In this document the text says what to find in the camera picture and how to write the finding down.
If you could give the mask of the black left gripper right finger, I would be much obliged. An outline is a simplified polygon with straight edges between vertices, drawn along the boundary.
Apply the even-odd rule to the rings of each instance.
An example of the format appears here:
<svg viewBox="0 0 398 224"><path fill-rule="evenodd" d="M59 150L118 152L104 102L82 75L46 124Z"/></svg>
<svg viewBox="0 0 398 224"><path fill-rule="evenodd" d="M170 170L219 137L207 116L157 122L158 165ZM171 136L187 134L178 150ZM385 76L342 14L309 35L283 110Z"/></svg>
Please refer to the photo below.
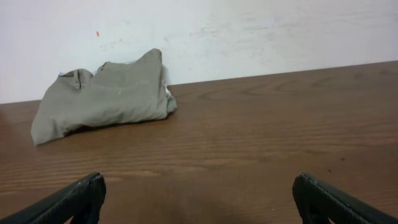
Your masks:
<svg viewBox="0 0 398 224"><path fill-rule="evenodd" d="M397 224L397 218L307 173L295 178L292 193L303 224Z"/></svg>

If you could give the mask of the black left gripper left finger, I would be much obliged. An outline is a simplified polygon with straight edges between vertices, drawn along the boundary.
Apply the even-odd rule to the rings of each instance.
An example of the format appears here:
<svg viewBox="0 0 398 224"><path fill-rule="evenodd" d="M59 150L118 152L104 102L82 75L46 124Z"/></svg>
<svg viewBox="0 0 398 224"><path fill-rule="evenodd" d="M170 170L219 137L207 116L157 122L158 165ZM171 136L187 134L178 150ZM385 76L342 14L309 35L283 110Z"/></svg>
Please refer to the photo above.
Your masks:
<svg viewBox="0 0 398 224"><path fill-rule="evenodd" d="M94 223L106 196L103 175L98 172L62 188L35 204L1 220L8 224Z"/></svg>

